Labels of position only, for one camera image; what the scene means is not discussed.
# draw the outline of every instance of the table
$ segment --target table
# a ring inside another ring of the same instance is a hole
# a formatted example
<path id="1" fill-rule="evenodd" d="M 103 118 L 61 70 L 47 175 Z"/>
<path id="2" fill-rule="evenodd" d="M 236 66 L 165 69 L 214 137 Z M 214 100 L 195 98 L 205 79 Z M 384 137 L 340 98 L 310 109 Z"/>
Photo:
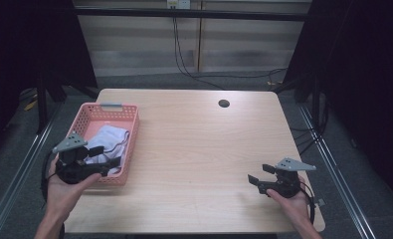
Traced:
<path id="1" fill-rule="evenodd" d="M 105 89 L 97 102 L 138 106 L 129 175 L 125 186 L 87 190 L 66 232 L 294 231 L 278 204 L 248 182 L 248 174 L 276 180 L 264 163 L 299 159 L 276 94 Z M 317 207 L 314 227 L 324 229 Z"/>

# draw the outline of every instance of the black cable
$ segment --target black cable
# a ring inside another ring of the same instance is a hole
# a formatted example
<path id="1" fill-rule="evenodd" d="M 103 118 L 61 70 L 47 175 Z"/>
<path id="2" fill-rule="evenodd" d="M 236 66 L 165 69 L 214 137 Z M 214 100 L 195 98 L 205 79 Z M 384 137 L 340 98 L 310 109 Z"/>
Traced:
<path id="1" fill-rule="evenodd" d="M 121 142 L 119 142 L 119 143 L 117 143 L 111 150 L 108 150 L 108 151 L 104 151 L 103 153 L 110 153 L 110 152 L 114 152 L 115 151 L 115 149 L 118 147 L 118 146 L 121 146 L 121 145 L 125 145 L 125 143 L 128 141 L 128 135 L 127 135 L 127 137 L 123 140 L 123 141 L 121 141 Z"/>
<path id="2" fill-rule="evenodd" d="M 306 146 L 306 147 L 305 147 L 301 152 L 299 152 L 298 154 L 299 154 L 299 155 L 304 154 L 304 153 L 305 153 L 314 143 L 318 142 L 320 138 L 321 138 L 321 136 L 314 138 L 313 141 L 311 141 L 311 142 L 308 144 L 308 146 Z"/>
<path id="3" fill-rule="evenodd" d="M 44 197 L 45 202 L 47 202 L 47 193 L 48 193 L 48 178 L 47 178 L 47 168 L 48 168 L 48 160 L 53 152 L 50 150 L 44 160 L 44 163 L 42 164 L 42 169 L 41 169 L 41 192 L 42 196 Z"/>
<path id="4" fill-rule="evenodd" d="M 314 213 L 315 213 L 314 208 L 316 207 L 316 206 L 314 205 L 313 194 L 312 194 L 310 188 L 309 188 L 305 183 L 304 183 L 303 185 L 304 185 L 306 188 L 308 188 L 308 190 L 310 191 L 310 194 L 311 194 L 311 196 L 310 196 L 310 195 L 307 194 L 307 192 L 306 192 L 304 189 L 302 189 L 301 187 L 299 188 L 299 190 L 300 190 L 300 191 L 306 196 L 306 198 L 307 198 L 308 205 L 309 205 L 309 208 L 310 208 L 310 222 L 311 222 L 311 224 L 313 224 L 313 222 L 314 222 Z"/>
<path id="5" fill-rule="evenodd" d="M 19 96 L 19 102 L 23 102 L 25 100 L 28 100 L 30 97 L 34 96 L 36 93 L 37 93 L 36 89 L 29 89 L 29 90 L 23 92 Z"/>
<path id="6" fill-rule="evenodd" d="M 50 178 L 54 175 L 56 175 L 57 173 L 59 173 L 60 171 L 54 172 L 53 174 L 51 174 L 49 177 L 47 177 L 47 180 L 50 180 Z"/>
<path id="7" fill-rule="evenodd" d="M 295 146 L 297 146 L 297 147 L 299 147 L 299 146 L 302 146 L 303 144 L 305 144 L 305 143 L 308 143 L 308 142 L 314 142 L 316 140 L 316 138 L 314 138 L 313 140 L 311 139 L 311 138 L 308 138 L 308 139 L 306 139 L 305 141 L 302 141 L 302 142 L 299 142 L 298 144 L 296 144 Z"/>
<path id="8" fill-rule="evenodd" d="M 222 88 L 222 87 L 220 87 L 220 86 L 217 86 L 217 85 L 215 85 L 215 84 L 212 84 L 212 83 L 209 83 L 209 82 L 205 82 L 205 81 L 202 81 L 202 80 L 199 80 L 199 79 L 193 77 L 193 76 L 187 71 L 186 65 L 184 64 L 183 56 L 182 56 L 182 54 L 181 54 L 180 41 L 179 41 L 179 38 L 178 38 L 177 19 L 176 19 L 176 18 L 173 18 L 172 21 L 173 21 L 173 25 L 174 25 L 174 55 L 175 55 L 175 63 L 177 64 L 178 70 L 179 70 L 184 76 L 189 77 L 189 78 L 191 78 L 191 79 L 193 79 L 193 80 L 195 80 L 195 81 L 197 81 L 197 82 L 205 83 L 205 84 L 208 84 L 208 85 L 210 85 L 210 86 L 213 86 L 213 87 L 215 87 L 215 88 L 218 88 L 218 89 L 221 89 L 221 90 L 225 91 L 225 89 Z M 182 66 L 183 66 L 185 72 L 183 72 L 183 70 L 182 70 L 181 67 L 180 67 L 180 64 L 178 63 L 178 59 L 177 59 L 177 46 L 178 46 L 178 53 L 179 53 L 179 56 L 180 56 L 180 59 L 181 59 L 181 64 L 182 64 Z"/>
<path id="9" fill-rule="evenodd" d="M 304 133 L 300 134 L 299 136 L 294 137 L 294 141 L 296 141 L 297 139 L 299 139 L 299 138 L 305 136 L 306 134 L 308 134 L 308 131 L 305 131 Z"/>
<path id="10" fill-rule="evenodd" d="M 323 107 L 323 113 L 322 113 L 322 126 L 321 126 L 321 132 L 320 135 L 322 135 L 325 132 L 325 128 L 327 125 L 327 122 L 329 120 L 329 101 L 327 98 L 325 98 L 325 103 Z"/>
<path id="11" fill-rule="evenodd" d="M 290 130 L 293 130 L 293 131 L 311 131 L 311 130 L 314 130 L 314 128 L 312 128 L 312 127 L 309 127 L 309 128 L 290 127 Z"/>
<path id="12" fill-rule="evenodd" d="M 278 94 L 280 94 L 283 91 L 296 88 L 300 81 L 302 81 L 304 78 L 306 78 L 306 77 L 308 77 L 310 75 L 311 75 L 311 73 L 308 73 L 308 72 L 300 73 L 292 81 L 285 81 L 285 82 L 283 82 L 279 87 L 275 88 L 273 90 L 273 92 L 278 95 Z"/>
<path id="13" fill-rule="evenodd" d="M 183 56 L 182 56 L 182 54 L 181 54 L 180 41 L 179 41 L 179 37 L 178 37 L 178 26 L 177 26 L 177 19 L 176 19 L 176 18 L 173 18 L 173 25 L 174 25 L 174 55 L 175 55 L 175 63 L 176 63 L 176 65 L 177 65 L 178 70 L 179 70 L 184 76 L 190 77 L 190 78 L 192 78 L 192 79 L 195 80 L 195 81 L 198 81 L 198 82 L 202 82 L 202 83 L 211 85 L 211 86 L 213 86 L 213 87 L 215 87 L 215 88 L 219 88 L 219 89 L 221 89 L 221 90 L 225 90 L 224 88 L 222 88 L 222 87 L 220 87 L 220 86 L 218 86 L 218 85 L 215 85 L 215 84 L 212 84 L 212 83 L 209 83 L 209 82 L 206 82 L 206 81 L 202 81 L 202 80 L 200 80 L 200 78 L 241 78 L 241 79 L 247 79 L 247 78 L 249 78 L 249 79 L 251 79 L 251 78 L 264 78 L 264 77 L 267 77 L 267 78 L 270 79 L 270 80 L 269 80 L 269 82 L 270 82 L 269 91 L 270 91 L 270 90 L 272 89 L 272 85 L 273 85 L 273 84 L 272 84 L 271 75 L 276 74 L 276 73 L 279 73 L 279 72 L 282 72 L 282 71 L 285 71 L 285 70 L 288 69 L 288 68 L 273 69 L 273 70 L 269 71 L 269 72 L 268 72 L 267 74 L 265 74 L 265 75 L 257 75 L 257 76 L 233 76 L 233 75 L 205 75 L 205 76 L 194 76 L 194 75 L 190 74 L 189 71 L 187 71 L 187 68 L 186 68 L 186 66 L 185 66 L 185 64 L 184 64 Z M 177 47 L 178 47 L 178 55 L 180 56 L 181 65 L 183 66 L 184 71 L 181 69 L 180 64 L 179 64 L 179 62 L 178 62 L 178 58 L 177 58 Z"/>

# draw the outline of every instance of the fabric in basket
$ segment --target fabric in basket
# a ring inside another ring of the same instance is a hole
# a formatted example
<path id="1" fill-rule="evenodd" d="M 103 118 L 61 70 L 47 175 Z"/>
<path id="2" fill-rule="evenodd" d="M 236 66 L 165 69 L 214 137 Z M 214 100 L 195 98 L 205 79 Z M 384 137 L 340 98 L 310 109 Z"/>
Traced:
<path id="1" fill-rule="evenodd" d="M 111 125 L 102 126 L 97 134 L 88 141 L 87 149 L 103 146 L 103 154 L 85 159 L 86 164 L 104 163 L 116 157 L 121 157 L 120 165 L 123 165 L 123 153 L 127 146 L 129 132 L 127 129 Z M 112 168 L 108 174 L 119 172 L 121 167 Z"/>

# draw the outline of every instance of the plastic basket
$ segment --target plastic basket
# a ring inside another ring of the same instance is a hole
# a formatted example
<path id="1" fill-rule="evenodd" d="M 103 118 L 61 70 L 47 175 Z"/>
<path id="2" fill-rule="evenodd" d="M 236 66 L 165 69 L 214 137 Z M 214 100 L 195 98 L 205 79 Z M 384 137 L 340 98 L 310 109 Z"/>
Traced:
<path id="1" fill-rule="evenodd" d="M 129 136 L 120 172 L 102 177 L 98 183 L 125 185 L 139 126 L 137 106 L 84 103 L 79 109 L 68 135 L 75 131 L 85 140 L 90 140 L 104 125 L 125 128 L 129 131 Z"/>

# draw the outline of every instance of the human hand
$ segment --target human hand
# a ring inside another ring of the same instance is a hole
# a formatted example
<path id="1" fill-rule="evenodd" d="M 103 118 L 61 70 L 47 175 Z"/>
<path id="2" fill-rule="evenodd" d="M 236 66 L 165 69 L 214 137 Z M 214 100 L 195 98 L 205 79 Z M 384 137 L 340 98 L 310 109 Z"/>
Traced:
<path id="1" fill-rule="evenodd" d="M 69 218 L 82 193 L 101 178 L 100 173 L 95 173 L 78 184 L 68 184 L 55 174 L 57 160 L 51 162 L 47 210 L 35 238 L 58 238 L 63 223 Z"/>
<path id="2" fill-rule="evenodd" d="M 299 176 L 298 179 L 301 189 L 305 190 L 304 178 Z M 281 206 L 282 211 L 303 239 L 321 238 L 309 220 L 308 200 L 304 193 L 299 191 L 292 198 L 284 198 L 272 189 L 268 189 L 267 193 Z"/>

